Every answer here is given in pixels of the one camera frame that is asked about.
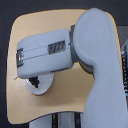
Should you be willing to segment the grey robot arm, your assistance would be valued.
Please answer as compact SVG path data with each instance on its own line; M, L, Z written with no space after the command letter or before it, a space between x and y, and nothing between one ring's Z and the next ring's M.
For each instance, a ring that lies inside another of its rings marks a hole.
M84 107L85 128L127 128L127 102L116 26L97 8L85 11L74 30L54 30L17 44L17 75L30 79L70 69L78 62L94 76Z

